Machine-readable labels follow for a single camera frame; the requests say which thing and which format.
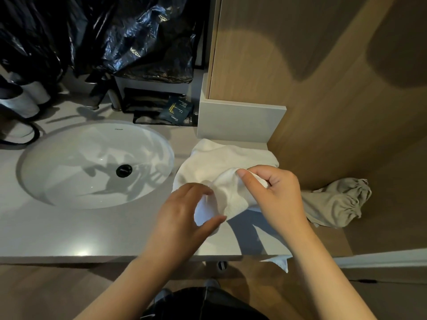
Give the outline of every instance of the hand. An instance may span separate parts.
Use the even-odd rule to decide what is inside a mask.
[[[164,267],[174,270],[189,259],[224,222],[227,217],[218,215],[206,221],[202,226],[194,222],[194,210],[202,195],[214,192],[199,183],[187,183],[171,193],[160,208],[155,226],[143,253],[144,257],[154,260]]]
[[[264,188],[248,171],[268,181],[271,187]],[[291,245],[309,227],[298,178],[292,172],[266,165],[254,166],[248,171],[239,169],[237,174],[258,202],[269,224]]]

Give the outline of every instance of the faucet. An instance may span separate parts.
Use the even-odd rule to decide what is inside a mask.
[[[90,110],[98,110],[99,104],[105,95],[108,94],[111,101],[111,108],[114,111],[122,110],[123,99],[114,76],[102,71],[93,71],[85,79],[85,82],[95,84],[89,94],[90,103],[84,104],[85,107]]]

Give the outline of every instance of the shoe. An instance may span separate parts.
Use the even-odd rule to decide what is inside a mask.
[[[172,294],[172,291],[169,290],[168,288],[163,288],[159,293],[157,293],[157,295],[154,298],[154,303],[157,303],[158,301],[164,299],[165,297],[167,297],[169,294]]]
[[[205,287],[221,288],[220,283],[215,279],[208,279],[203,284]]]

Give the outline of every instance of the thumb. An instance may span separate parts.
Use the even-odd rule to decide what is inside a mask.
[[[227,216],[225,215],[216,215],[215,217],[209,219],[204,224],[202,224],[199,229],[197,230],[198,235],[200,237],[203,237],[203,240],[205,240],[207,237],[209,237],[216,228],[220,226],[221,223],[223,223],[227,219]]]
[[[239,168],[236,173],[242,179],[243,184],[245,184],[250,194],[260,204],[263,198],[265,198],[266,188],[248,170]]]

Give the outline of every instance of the sink drain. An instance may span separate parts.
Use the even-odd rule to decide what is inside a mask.
[[[132,167],[128,164],[120,165],[116,169],[116,174],[118,177],[128,177],[132,173]]]

